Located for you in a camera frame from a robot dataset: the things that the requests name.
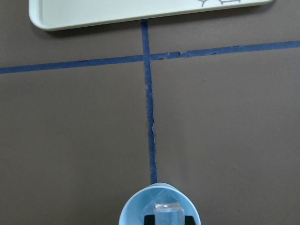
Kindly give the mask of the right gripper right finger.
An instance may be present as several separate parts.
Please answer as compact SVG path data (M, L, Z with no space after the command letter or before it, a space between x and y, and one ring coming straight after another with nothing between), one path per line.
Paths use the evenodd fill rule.
M193 216L185 216L185 225L196 225Z

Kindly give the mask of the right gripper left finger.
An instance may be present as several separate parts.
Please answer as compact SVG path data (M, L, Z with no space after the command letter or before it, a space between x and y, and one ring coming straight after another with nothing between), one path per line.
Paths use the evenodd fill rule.
M155 225L155 215L145 215L143 224L144 225Z

